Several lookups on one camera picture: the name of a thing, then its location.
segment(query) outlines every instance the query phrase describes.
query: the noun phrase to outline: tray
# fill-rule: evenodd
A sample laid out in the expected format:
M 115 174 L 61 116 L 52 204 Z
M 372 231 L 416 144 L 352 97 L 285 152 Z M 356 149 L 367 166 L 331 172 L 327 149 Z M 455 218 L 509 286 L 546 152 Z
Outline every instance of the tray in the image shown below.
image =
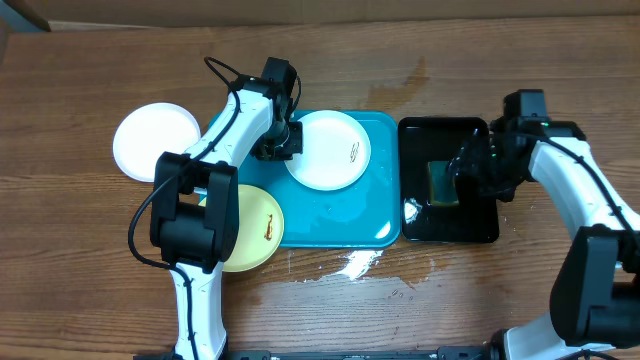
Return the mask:
M 427 163 L 453 159 L 474 132 L 487 135 L 487 123 L 480 118 L 414 117 L 398 125 L 402 234 L 408 240 L 488 243 L 498 238 L 495 200 L 441 207 L 432 206 L 428 199 Z
M 311 112 L 296 111 L 292 121 Z M 285 224 L 281 247 L 382 248 L 400 234 L 396 123 L 382 112 L 343 112 L 360 122 L 372 148 L 369 166 L 348 187 L 313 190 L 296 181 L 284 162 L 258 161 L 252 156 L 238 171 L 239 183 L 267 191 L 280 204 Z

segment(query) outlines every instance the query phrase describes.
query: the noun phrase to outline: wooden table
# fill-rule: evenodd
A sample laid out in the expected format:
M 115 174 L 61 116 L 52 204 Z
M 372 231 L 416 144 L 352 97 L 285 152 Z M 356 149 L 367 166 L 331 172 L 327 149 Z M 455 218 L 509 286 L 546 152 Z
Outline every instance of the wooden table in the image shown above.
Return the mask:
M 492 120 L 503 96 L 544 89 L 550 115 L 579 124 L 640 209 L 638 34 L 639 18 L 609 17 L 12 35 L 0 70 L 0 357 L 130 359 L 175 343 L 169 275 L 138 263 L 125 239 L 151 186 L 120 173 L 111 142 L 129 112 L 156 101 L 184 106 L 204 127 L 226 90 L 203 56 L 249 74 L 268 56 L 289 59 L 300 108 L 397 120 Z M 570 240 L 537 184 L 499 214 L 491 245 L 281 249 L 225 275 L 230 346 L 429 349 L 524 324 L 547 310 Z M 145 232 L 138 246 L 157 254 Z M 352 280 L 345 268 L 363 273 Z

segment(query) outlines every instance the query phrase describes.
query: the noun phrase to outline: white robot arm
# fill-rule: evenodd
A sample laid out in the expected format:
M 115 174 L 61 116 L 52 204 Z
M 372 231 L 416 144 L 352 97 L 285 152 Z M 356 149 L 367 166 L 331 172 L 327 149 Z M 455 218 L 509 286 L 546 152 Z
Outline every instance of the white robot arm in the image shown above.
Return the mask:
M 216 164 L 223 161 L 239 168 L 244 159 L 249 155 L 254 144 L 266 133 L 273 123 L 273 101 L 263 94 L 250 91 L 238 91 L 240 98 L 240 113 L 233 126 L 221 138 L 219 145 L 206 155 L 201 161 Z M 202 139 L 185 151 L 192 158 L 201 153 L 224 126 L 231 121 L 236 102 L 233 94 L 229 94 L 227 106 L 222 111 L 216 122 Z M 206 189 L 196 189 L 197 192 L 206 195 Z M 209 274 L 202 268 L 178 261 L 178 268 L 183 270 L 191 282 L 192 292 L 192 322 L 193 332 L 197 334 L 196 348 L 200 360 L 218 359 L 225 348 L 227 333 L 222 324 L 222 268 L 223 262 L 218 262 Z M 176 288 L 178 305 L 178 341 L 175 353 L 185 360 L 193 359 L 193 351 L 189 339 L 188 329 L 188 303 L 187 291 L 184 279 L 180 274 L 171 270 L 171 276 Z
M 237 170 L 249 154 L 279 161 L 302 152 L 302 124 L 289 122 L 296 79 L 289 62 L 275 58 L 259 78 L 238 74 L 202 139 L 182 155 L 158 159 L 151 243 L 161 249 L 176 289 L 179 335 L 172 357 L 215 360 L 225 353 L 221 277 L 238 234 Z M 207 195 L 205 207 L 179 201 L 180 193 L 193 191 Z
M 629 208 L 602 174 L 591 155 L 589 144 L 574 137 L 557 137 L 551 140 L 582 156 L 605 184 L 623 216 L 634 229 L 640 229 L 640 216 Z M 549 193 L 571 239 L 576 238 L 581 227 L 597 224 L 611 230 L 624 230 L 585 168 L 560 149 L 548 143 L 536 143 L 529 172 Z M 582 350 L 600 352 L 613 349 L 610 344 L 600 343 L 567 346 L 554 329 L 549 312 L 524 326 L 507 331 L 504 347 L 507 360 L 561 359 Z

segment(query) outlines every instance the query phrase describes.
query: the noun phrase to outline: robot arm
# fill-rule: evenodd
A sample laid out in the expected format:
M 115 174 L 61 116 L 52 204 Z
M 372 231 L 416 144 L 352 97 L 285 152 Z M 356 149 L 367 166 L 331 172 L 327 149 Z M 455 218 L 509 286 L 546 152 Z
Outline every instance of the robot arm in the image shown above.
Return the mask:
M 602 174 L 587 142 L 574 137 L 551 140 L 582 156 L 605 184 L 623 216 L 634 229 L 640 229 L 640 216 Z M 624 229 L 602 192 L 582 165 L 544 142 L 536 143 L 529 172 L 549 193 L 576 242 L 552 291 L 551 312 L 505 333 L 506 358 L 560 359 L 582 350 L 610 350 L 613 343 L 618 347 L 634 345 L 640 339 L 640 317 L 634 309 L 640 298 L 633 295 L 637 290 L 632 286 L 613 282 L 618 259 L 618 239 L 613 234 Z M 594 227 L 600 228 L 601 234 L 594 234 Z M 584 256 L 585 250 L 593 253 Z
M 499 340 L 504 357 L 561 359 L 586 349 L 640 344 L 638 284 L 614 283 L 617 264 L 629 273 L 640 271 L 640 216 L 597 167 L 584 134 L 575 123 L 552 122 L 538 90 L 507 96 L 504 116 L 491 130 L 490 141 L 472 139 L 466 153 L 451 161 L 453 176 L 472 179 L 477 196 L 501 201 L 513 200 L 523 181 L 539 182 L 573 240 L 551 292 L 550 312 L 507 331 Z
M 239 75 L 230 89 L 239 103 L 230 93 L 225 109 L 198 143 L 182 155 L 164 153 L 158 159 L 151 243 L 161 249 L 162 260 L 175 267 L 170 271 L 179 335 L 173 356 L 192 360 L 195 352 L 198 360 L 214 360 L 225 352 L 221 277 L 238 235 L 237 170 L 249 154 L 276 161 L 302 152 L 302 125 L 289 122 L 296 78 L 288 61 L 275 58 L 268 59 L 260 78 Z M 213 151 L 199 161 L 191 160 L 219 136 Z M 181 171 L 186 164 L 189 170 Z M 194 191 L 207 195 L 204 208 L 179 201 L 179 194 Z M 178 271 L 186 274 L 189 284 Z
M 582 156 L 603 181 L 627 221 L 634 229 L 640 229 L 640 216 L 631 210 L 602 174 L 591 155 L 589 144 L 574 137 L 551 140 Z M 531 154 L 529 173 L 551 197 L 571 239 L 583 226 L 602 224 L 611 230 L 623 230 L 591 176 L 582 165 L 561 150 L 547 143 L 536 143 Z

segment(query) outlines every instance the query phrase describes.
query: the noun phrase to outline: white plate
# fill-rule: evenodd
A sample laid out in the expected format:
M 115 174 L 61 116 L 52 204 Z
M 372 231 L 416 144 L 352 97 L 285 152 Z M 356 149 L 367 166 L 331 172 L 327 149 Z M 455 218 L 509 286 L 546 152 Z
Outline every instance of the white plate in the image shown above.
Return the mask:
M 371 157 L 369 135 L 344 113 L 316 111 L 300 119 L 302 154 L 285 164 L 300 183 L 316 190 L 337 190 L 353 184 Z
M 153 182 L 163 152 L 182 154 L 200 140 L 200 126 L 186 109 L 169 103 L 145 105 L 129 114 L 113 137 L 113 157 L 127 176 Z

